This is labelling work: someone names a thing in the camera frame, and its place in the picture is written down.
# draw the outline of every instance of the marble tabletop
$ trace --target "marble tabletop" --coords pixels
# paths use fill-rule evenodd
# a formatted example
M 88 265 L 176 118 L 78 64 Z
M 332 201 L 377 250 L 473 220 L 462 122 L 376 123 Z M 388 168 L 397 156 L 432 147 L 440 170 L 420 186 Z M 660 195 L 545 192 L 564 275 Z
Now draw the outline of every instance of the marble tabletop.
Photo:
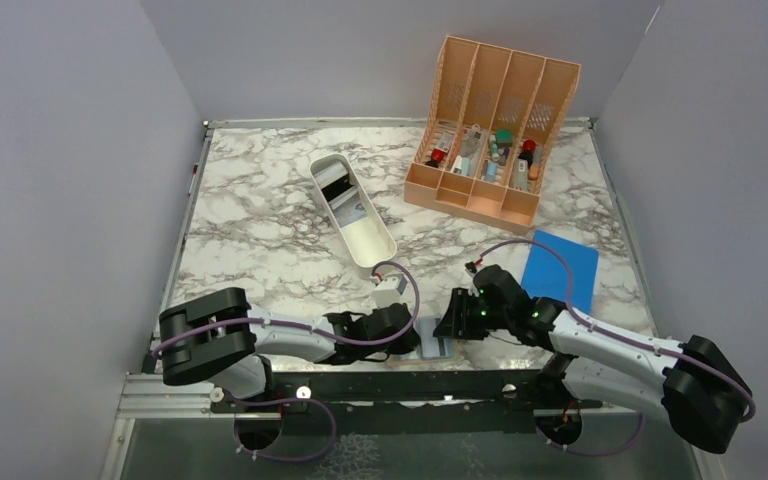
M 207 157 L 171 304 L 230 286 L 251 303 L 290 315 L 370 311 L 373 285 L 314 200 L 308 165 L 339 153 L 398 244 L 395 260 L 416 277 L 421 315 L 442 315 L 453 287 L 469 285 L 463 265 L 513 233 L 407 204 L 403 183 L 423 128 L 324 127 L 218 129 Z M 635 332 L 652 331 L 623 232 L 589 130 L 561 130 L 546 169 L 534 227 L 596 248 L 599 265 L 591 315 Z M 515 277 L 529 248 L 486 258 Z M 413 296 L 403 297 L 408 306 Z M 506 333 L 498 333 L 511 339 Z M 345 367 L 273 358 L 276 370 L 451 370 L 539 368 L 549 354 L 493 338 L 460 342 L 454 359 L 411 365 L 358 362 Z

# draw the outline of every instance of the white wall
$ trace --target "white wall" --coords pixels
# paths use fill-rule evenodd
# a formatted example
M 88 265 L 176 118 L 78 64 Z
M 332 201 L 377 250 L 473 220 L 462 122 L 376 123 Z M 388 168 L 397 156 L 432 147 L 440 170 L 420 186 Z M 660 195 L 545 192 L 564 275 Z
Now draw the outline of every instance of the white wall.
M 447 34 L 582 64 L 598 115 L 661 0 L 142 0 L 201 115 L 425 117 Z
M 95 478 L 201 120 L 137 0 L 0 0 L 0 478 Z
M 664 334 L 716 341 L 758 415 L 723 457 L 768 478 L 768 1 L 668 0 L 597 124 Z

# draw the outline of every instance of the white tray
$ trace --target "white tray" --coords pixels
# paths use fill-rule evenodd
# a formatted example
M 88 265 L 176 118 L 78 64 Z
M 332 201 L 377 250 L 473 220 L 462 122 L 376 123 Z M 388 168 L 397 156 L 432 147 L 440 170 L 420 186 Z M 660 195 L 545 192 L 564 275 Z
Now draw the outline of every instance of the white tray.
M 320 190 L 316 181 L 313 180 L 314 175 L 317 172 L 328 168 L 328 166 L 340 162 L 349 172 L 349 181 L 352 185 L 358 187 L 358 193 L 360 195 L 360 201 L 363 207 L 366 209 L 366 218 L 357 220 L 345 227 L 340 227 L 337 223 L 337 218 L 334 216 L 334 212 L 328 205 L 328 201 L 325 199 L 325 195 Z M 384 221 L 381 220 L 381 216 L 378 215 L 378 211 L 375 210 L 375 206 L 369 200 L 366 195 L 366 191 L 363 189 L 363 185 L 360 183 L 357 175 L 355 175 L 349 161 L 342 155 L 329 155 L 319 160 L 310 162 L 310 176 L 311 183 L 313 184 L 314 196 L 319 199 L 325 211 L 328 212 L 328 218 L 331 219 L 331 225 L 337 230 L 337 236 L 343 245 L 349 251 L 349 256 L 355 265 L 355 271 L 361 278 L 369 278 L 372 274 L 372 267 L 383 260 L 391 260 L 396 256 L 398 250 L 393 236 L 390 235 L 390 231 L 384 225 Z M 389 268 L 382 268 L 379 273 L 384 273 Z

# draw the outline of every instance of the small bottle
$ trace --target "small bottle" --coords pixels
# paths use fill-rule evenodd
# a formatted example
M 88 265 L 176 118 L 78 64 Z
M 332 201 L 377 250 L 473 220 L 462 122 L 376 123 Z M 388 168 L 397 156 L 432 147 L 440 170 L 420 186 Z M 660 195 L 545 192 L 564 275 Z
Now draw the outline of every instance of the small bottle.
M 496 145 L 500 147 L 512 147 L 514 145 L 514 137 L 508 130 L 499 130 L 496 132 Z
M 484 174 L 484 181 L 493 183 L 496 181 L 496 164 L 487 162 L 487 172 Z
M 508 147 L 505 147 L 504 150 L 502 150 L 502 153 L 499 155 L 499 161 L 496 162 L 499 164 L 499 166 L 504 167 L 508 163 L 508 155 L 511 153 L 511 149 Z
M 460 174 L 460 173 L 462 173 L 462 172 L 461 172 L 461 158 L 462 158 L 462 157 L 461 157 L 460 155 L 458 155 L 458 156 L 456 156 L 456 157 L 455 157 L 455 161 L 454 161 L 454 162 L 452 162 L 452 167 L 451 167 L 451 169 L 449 170 L 450 172 L 452 172 L 452 173 L 457 173 L 457 174 Z
M 537 144 L 531 140 L 526 140 L 522 144 L 522 153 L 517 158 L 517 162 L 514 165 L 514 174 L 511 176 L 511 186 L 517 190 L 528 190 L 528 174 L 531 164 L 534 162 L 535 148 L 537 148 Z
M 537 180 L 540 177 L 540 163 L 543 161 L 543 147 L 534 150 L 534 163 L 528 168 L 528 179 Z
M 490 160 L 493 163 L 499 163 L 499 146 L 496 145 L 496 135 L 490 135 Z

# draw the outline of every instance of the screw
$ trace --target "screw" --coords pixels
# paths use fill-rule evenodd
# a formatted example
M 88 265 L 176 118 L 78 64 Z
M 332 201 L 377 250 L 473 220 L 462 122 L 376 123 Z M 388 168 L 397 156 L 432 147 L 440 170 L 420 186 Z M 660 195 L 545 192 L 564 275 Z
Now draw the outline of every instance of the screw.
M 502 387 L 502 395 L 505 398 L 516 398 L 516 386 L 508 383 Z
M 216 387 L 210 391 L 208 398 L 210 398 L 210 401 L 213 403 L 219 403 L 225 398 L 225 392 L 223 392 L 221 388 Z

